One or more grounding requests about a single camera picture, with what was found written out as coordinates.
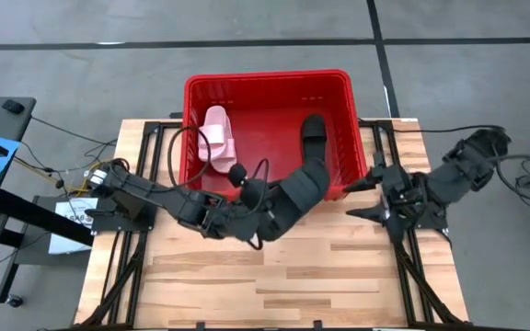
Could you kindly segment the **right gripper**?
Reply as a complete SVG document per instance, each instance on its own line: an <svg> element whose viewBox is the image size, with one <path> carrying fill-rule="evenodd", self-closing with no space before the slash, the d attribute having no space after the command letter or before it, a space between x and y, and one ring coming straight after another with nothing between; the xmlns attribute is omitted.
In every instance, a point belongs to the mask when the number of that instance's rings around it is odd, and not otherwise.
<svg viewBox="0 0 530 331"><path fill-rule="evenodd" d="M382 191L382 206L346 211L352 217L366 219L385 226L391 243L402 243L405 232L414 228L426 209L427 198L421 186L413 180L401 165L378 165L371 175L347 185L344 192L375 189Z"/></svg>

